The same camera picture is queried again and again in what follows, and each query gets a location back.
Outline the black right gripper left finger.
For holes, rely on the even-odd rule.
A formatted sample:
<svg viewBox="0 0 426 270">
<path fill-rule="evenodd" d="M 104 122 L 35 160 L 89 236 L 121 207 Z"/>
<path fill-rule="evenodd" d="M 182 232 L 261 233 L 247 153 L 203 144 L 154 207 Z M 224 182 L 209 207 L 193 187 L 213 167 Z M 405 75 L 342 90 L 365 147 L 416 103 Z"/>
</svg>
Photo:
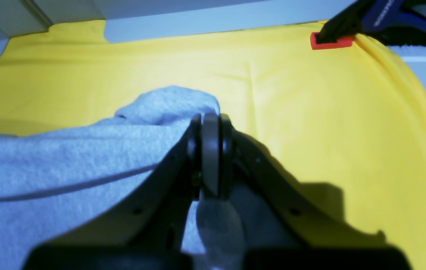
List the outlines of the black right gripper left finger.
<svg viewBox="0 0 426 270">
<path fill-rule="evenodd" d="M 25 270 L 192 270 L 182 253 L 190 205 L 198 192 L 195 115 L 150 176 L 107 212 L 36 247 Z"/>
</svg>

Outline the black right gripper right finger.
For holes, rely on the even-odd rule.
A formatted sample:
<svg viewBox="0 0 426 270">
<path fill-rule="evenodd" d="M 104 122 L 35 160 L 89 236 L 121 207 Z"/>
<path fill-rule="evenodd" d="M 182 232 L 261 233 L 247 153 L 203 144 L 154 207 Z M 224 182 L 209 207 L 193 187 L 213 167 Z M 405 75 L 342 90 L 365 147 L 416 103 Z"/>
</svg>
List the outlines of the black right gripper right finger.
<svg viewBox="0 0 426 270">
<path fill-rule="evenodd" d="M 381 234 L 339 222 L 288 183 L 254 140 L 226 115 L 202 120 L 206 197 L 227 201 L 243 230 L 243 270 L 409 270 Z"/>
</svg>

